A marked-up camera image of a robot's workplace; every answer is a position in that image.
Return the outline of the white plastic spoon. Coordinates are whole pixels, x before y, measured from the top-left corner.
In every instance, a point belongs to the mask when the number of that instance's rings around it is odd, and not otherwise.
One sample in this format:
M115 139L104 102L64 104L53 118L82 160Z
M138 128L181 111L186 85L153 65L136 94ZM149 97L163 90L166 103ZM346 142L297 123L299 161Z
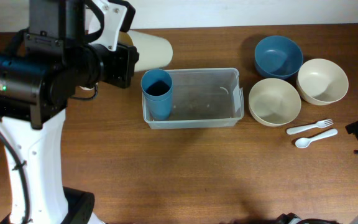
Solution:
M321 139L325 139L325 138L330 138L332 136L335 136L338 134L338 130L337 129L329 129L323 133L320 133L318 135L315 135L313 137L310 138L299 138L295 141L295 146L297 148L306 148L308 147L312 142L314 141L318 141Z

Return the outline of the beige bowl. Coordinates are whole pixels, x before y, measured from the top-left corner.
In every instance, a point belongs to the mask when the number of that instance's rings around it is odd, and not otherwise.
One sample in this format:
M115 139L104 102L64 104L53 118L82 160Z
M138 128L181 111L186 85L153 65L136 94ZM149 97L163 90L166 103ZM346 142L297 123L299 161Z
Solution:
M296 89L312 105L329 105L345 97L349 80L336 63L315 58L305 62L298 71Z
M248 104L252 117L270 127L291 123L301 111L301 98L297 90L277 78L257 82L249 92Z

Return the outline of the blue cup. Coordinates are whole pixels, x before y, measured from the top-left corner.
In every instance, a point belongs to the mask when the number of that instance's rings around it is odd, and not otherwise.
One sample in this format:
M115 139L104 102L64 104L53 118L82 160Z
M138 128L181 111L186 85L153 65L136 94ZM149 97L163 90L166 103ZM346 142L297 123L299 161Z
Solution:
M173 80L165 70L147 71L141 79L141 89L148 106L166 108L172 106Z
M145 104L149 113L156 120L165 120L172 111L173 95L152 96L145 95Z

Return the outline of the clear plastic container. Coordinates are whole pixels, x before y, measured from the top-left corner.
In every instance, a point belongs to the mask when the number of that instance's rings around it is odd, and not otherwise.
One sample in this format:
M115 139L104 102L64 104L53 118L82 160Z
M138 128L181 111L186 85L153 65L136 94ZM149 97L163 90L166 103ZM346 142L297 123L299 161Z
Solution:
M170 116L158 121L142 97L144 121L152 129L234 126L244 117L244 95L236 68L194 68L167 71L173 80Z

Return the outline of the white plastic fork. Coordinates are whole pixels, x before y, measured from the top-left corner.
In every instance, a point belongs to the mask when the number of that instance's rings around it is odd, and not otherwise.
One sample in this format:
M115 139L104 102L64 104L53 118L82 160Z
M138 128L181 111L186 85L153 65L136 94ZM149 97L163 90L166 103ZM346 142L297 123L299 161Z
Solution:
M298 133L301 133L303 131L307 131L307 130L310 130L313 128L319 128L319 129L327 128L328 126L330 126L332 124L333 124L332 119L325 119L325 120L321 120L321 121L318 121L313 124L307 124L307 125L303 125L303 126L288 128L286 130L286 133L288 135L294 135L294 134L298 134Z

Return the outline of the beige cup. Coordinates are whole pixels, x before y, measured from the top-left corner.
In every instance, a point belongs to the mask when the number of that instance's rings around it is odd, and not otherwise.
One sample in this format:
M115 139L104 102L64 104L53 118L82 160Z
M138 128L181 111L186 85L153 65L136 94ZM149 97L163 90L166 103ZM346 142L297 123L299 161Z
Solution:
M120 32L119 41L136 47L139 60L135 64L135 72L166 67L173 58L171 43L162 37L130 30Z

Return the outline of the blue bowl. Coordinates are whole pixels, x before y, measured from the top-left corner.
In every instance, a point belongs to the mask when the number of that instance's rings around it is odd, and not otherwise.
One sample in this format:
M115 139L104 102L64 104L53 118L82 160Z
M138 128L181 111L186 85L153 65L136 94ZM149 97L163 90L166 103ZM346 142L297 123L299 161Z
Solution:
M303 61L298 44L280 35L262 39L254 50L255 69L264 78L286 80L299 71Z

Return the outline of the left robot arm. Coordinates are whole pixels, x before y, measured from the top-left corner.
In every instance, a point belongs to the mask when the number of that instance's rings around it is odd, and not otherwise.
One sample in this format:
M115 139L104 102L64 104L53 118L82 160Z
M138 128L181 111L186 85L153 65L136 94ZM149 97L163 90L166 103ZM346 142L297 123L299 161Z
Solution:
M0 140L11 185L4 223L98 223L94 195L62 183L61 136L77 87L130 85L137 49L119 41L127 1L31 1L29 26L0 53Z

